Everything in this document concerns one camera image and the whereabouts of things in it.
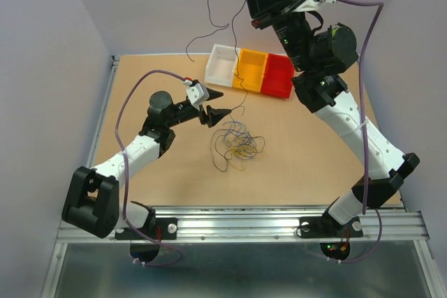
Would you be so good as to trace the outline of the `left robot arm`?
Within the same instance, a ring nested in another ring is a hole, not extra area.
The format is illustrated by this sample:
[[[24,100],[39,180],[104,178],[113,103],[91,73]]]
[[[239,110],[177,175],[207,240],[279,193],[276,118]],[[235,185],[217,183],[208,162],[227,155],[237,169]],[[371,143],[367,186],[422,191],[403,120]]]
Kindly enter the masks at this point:
[[[152,94],[147,117],[136,137],[105,162],[81,166],[73,173],[62,221],[98,238],[124,227],[141,238],[150,237],[155,231],[155,210],[134,202],[134,215],[129,216],[128,201],[119,199],[119,190],[128,189],[131,177],[169,150],[175,139],[173,126],[198,119],[211,128],[229,115],[229,109],[203,105],[222,96],[222,92],[199,82],[186,88],[186,99],[179,103],[174,103],[167,91]]]

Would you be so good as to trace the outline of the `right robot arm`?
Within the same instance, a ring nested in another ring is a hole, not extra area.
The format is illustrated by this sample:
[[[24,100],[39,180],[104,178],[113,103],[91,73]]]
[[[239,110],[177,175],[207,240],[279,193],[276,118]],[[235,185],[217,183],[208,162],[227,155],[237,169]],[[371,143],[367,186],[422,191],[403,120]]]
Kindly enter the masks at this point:
[[[252,26],[272,27],[298,75],[291,80],[298,100],[342,139],[363,164],[364,174],[321,216],[302,219],[299,237],[336,237],[359,214],[378,209],[403,185],[420,160],[396,148],[366,117],[365,102],[354,98],[342,74],[361,64],[358,47],[345,24],[311,27],[307,15],[342,0],[246,0]]]

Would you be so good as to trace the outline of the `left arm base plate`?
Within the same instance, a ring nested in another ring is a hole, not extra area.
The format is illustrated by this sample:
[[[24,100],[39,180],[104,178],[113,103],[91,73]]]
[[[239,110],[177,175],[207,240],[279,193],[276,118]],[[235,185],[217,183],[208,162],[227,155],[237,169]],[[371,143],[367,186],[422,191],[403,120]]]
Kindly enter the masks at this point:
[[[172,241],[177,238],[177,224],[178,219],[175,217],[167,218],[152,218],[147,220],[142,228],[138,228],[139,231],[150,237],[151,239],[157,239],[161,241]],[[116,232],[114,238],[118,241],[124,240],[143,240],[137,232],[131,228],[124,228],[122,232]]]

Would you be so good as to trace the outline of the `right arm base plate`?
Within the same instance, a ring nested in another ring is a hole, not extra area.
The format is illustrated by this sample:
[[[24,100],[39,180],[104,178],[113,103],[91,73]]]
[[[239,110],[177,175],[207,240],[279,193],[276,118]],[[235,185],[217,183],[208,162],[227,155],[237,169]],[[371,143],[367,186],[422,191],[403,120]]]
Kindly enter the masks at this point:
[[[329,216],[303,216],[299,218],[295,234],[303,239],[363,237],[362,225],[358,216],[343,225]]]

